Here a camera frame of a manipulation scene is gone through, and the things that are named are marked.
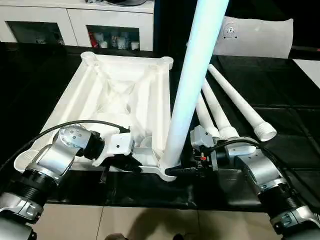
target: black cable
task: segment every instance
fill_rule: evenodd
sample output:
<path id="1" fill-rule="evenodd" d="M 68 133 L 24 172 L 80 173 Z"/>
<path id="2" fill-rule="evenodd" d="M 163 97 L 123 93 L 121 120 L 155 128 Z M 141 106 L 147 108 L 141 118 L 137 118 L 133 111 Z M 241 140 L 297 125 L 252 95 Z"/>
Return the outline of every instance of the black cable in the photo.
<path id="1" fill-rule="evenodd" d="M 276 154 L 274 154 L 272 151 L 270 151 L 269 149 L 261 146 L 259 143 L 255 142 L 255 141 L 251 141 L 251 140 L 247 140 L 247 139 L 235 139 L 235 140 L 230 140 L 230 141 L 226 141 L 220 144 L 217 144 L 213 147 L 209 148 L 209 151 L 214 151 L 216 149 L 219 148 L 223 148 L 227 145 L 230 144 L 236 144 L 236 143 L 247 143 L 247 144 L 251 144 L 255 147 L 258 147 L 259 149 L 261 149 L 263 152 L 266 153 L 267 157 L 276 165 L 276 167 L 278 167 L 280 169 L 281 174 L 286 178 L 289 186 L 292 189 L 295 189 L 290 177 L 288 176 L 288 174 L 286 173 L 285 169 L 287 169 L 290 173 L 292 173 L 292 175 L 309 191 L 309 193 L 320 203 L 320 197 L 316 194 L 316 192 L 297 174 L 297 172 L 295 170 L 293 170 L 290 166 L 288 166 L 287 163 L 285 163 L 283 160 L 281 160 Z M 305 200 L 305 198 L 301 197 L 302 200 L 304 200 L 308 205 L 310 205 L 311 207 L 313 207 L 311 204 L 308 203 L 308 201 Z"/>
<path id="2" fill-rule="evenodd" d="M 24 144 L 22 147 L 20 147 L 11 157 L 9 157 L 7 159 L 7 161 L 5 161 L 5 163 L 0 167 L 0 172 L 2 171 L 2 169 L 9 163 L 11 162 L 19 153 L 21 153 L 25 148 L 27 148 L 30 144 L 32 144 L 34 141 L 36 141 L 37 139 L 41 138 L 42 136 L 56 130 L 56 129 L 59 129 L 59 128 L 62 128 L 62 127 L 65 127 L 65 126 L 68 126 L 68 125 L 72 125 L 72 124 L 85 124 L 85 123 L 90 123 L 90 124 L 103 124 L 103 125 L 108 125 L 108 126 L 111 126 L 111 127 L 115 127 L 117 129 L 120 130 L 120 133 L 129 133 L 130 130 L 123 127 L 123 126 L 120 126 L 120 125 L 117 125 L 117 124 L 114 124 L 112 122 L 107 122 L 107 121 L 100 121 L 100 120 L 75 120 L 75 121 L 68 121 L 68 122 L 65 122 L 65 123 L 61 123 L 59 125 L 56 125 L 56 126 L 53 126 L 41 133 L 39 133 L 39 135 L 35 136 L 34 138 L 32 138 L 30 141 L 28 141 L 26 144 Z"/>

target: white tray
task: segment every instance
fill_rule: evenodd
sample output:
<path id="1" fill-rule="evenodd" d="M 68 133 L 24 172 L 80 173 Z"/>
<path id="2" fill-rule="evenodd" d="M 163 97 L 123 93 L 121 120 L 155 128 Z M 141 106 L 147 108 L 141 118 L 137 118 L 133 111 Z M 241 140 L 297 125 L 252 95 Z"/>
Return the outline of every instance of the white tray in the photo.
<path id="1" fill-rule="evenodd" d="M 86 119 L 130 127 L 136 142 L 133 156 L 142 163 L 142 171 L 157 173 L 163 178 L 165 174 L 158 166 L 170 126 L 169 71 L 173 59 L 96 55 L 92 52 L 83 52 L 81 58 L 80 66 L 42 131 L 68 121 Z M 119 132 L 117 128 L 101 124 L 83 125 L 101 133 L 102 137 Z M 40 150 L 50 144 L 55 133 L 38 139 L 29 150 Z M 148 142 L 150 137 L 152 139 L 151 148 L 140 147 L 147 137 Z M 76 157 L 72 169 L 102 169 L 93 167 L 92 163 L 85 157 Z M 16 160 L 16 169 L 23 172 L 19 165 L 21 163 Z"/>

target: white tube cap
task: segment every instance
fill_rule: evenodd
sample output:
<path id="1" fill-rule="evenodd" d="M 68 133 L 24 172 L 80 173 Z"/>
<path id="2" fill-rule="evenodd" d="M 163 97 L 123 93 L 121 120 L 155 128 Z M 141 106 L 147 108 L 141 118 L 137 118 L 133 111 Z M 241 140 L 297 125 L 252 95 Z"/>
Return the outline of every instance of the white tube cap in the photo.
<path id="1" fill-rule="evenodd" d="M 254 128 L 254 134 L 261 142 L 265 142 L 274 138 L 277 135 L 277 130 L 265 121 Z"/>
<path id="2" fill-rule="evenodd" d="M 220 138 L 220 133 L 218 131 L 218 129 L 214 126 L 210 126 L 210 127 L 207 127 L 205 129 L 212 137 L 214 138 Z"/>
<path id="3" fill-rule="evenodd" d="M 234 137 L 239 137 L 237 130 L 233 126 L 226 126 L 222 128 L 220 131 L 221 139 L 230 139 Z"/>

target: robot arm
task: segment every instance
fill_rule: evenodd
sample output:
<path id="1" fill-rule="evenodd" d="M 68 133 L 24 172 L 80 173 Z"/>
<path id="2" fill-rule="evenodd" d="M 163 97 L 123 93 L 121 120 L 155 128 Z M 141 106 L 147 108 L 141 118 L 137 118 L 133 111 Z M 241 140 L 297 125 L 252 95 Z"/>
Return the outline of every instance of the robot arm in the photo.
<path id="1" fill-rule="evenodd" d="M 235 164 L 251 183 L 277 234 L 285 239 L 298 239 L 299 235 L 309 240 L 320 239 L 320 223 L 316 216 L 260 149 L 237 156 Z"/>
<path id="2" fill-rule="evenodd" d="M 190 138 L 197 166 L 169 168 L 166 174 L 205 177 L 208 173 L 218 171 L 218 166 L 228 165 L 241 169 L 278 235 L 283 235 L 286 240 L 320 239 L 320 223 L 316 216 L 262 150 L 246 143 L 256 143 L 255 140 L 235 137 L 222 141 L 224 147 L 216 147 L 220 142 L 201 126 L 190 132 Z"/>
<path id="3" fill-rule="evenodd" d="M 105 142 L 99 133 L 80 125 L 61 128 L 52 144 L 43 147 L 20 178 L 0 196 L 0 240 L 37 238 L 25 223 L 34 224 L 41 217 L 44 204 L 72 166 L 75 156 L 96 161 L 106 156 L 129 155 L 133 145 L 129 132 L 113 134 Z"/>

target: white cabinet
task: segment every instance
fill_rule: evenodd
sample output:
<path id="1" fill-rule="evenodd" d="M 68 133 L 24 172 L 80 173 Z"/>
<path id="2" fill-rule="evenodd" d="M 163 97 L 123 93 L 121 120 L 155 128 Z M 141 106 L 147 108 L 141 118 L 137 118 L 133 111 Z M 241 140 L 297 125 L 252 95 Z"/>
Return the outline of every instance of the white cabinet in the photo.
<path id="1" fill-rule="evenodd" d="M 77 46 L 65 8 L 0 6 L 0 41 Z"/>
<path id="2" fill-rule="evenodd" d="M 85 0 L 0 0 L 0 41 L 153 50 L 153 0 L 138 6 Z"/>
<path id="3" fill-rule="evenodd" d="M 67 11 L 76 40 L 81 47 L 91 47 L 90 35 L 93 35 L 97 41 L 103 38 L 108 48 L 121 49 L 120 45 L 124 44 L 127 45 L 126 49 L 131 49 L 131 43 L 138 42 L 138 49 L 153 50 L 153 14 L 88 9 Z"/>

